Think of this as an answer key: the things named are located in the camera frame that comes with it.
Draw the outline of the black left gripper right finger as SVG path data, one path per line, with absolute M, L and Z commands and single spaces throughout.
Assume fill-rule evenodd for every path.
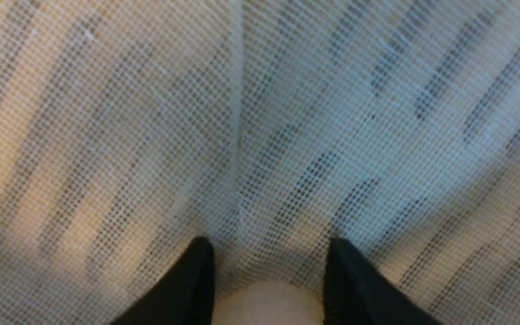
M 345 238 L 331 238 L 326 256 L 325 325 L 439 325 L 376 270 Z

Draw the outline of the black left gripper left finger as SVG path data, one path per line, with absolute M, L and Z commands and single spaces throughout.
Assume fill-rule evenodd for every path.
M 215 301 L 214 247 L 192 239 L 163 277 L 112 325 L 210 325 Z

